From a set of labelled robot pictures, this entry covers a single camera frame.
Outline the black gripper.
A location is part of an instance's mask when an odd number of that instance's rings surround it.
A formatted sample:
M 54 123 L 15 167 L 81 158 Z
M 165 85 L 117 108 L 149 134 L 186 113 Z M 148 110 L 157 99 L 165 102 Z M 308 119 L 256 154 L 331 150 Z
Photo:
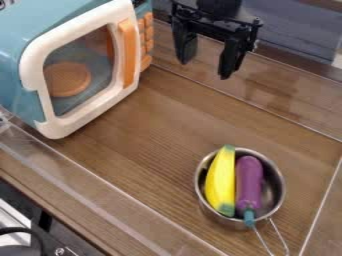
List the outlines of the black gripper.
M 198 34 L 218 41 L 226 40 L 218 67 L 222 80 L 240 69 L 246 51 L 254 51 L 264 26 L 262 19 L 246 10 L 242 2 L 172 0 L 170 23 L 177 58 L 184 65 L 193 60 L 198 51 Z

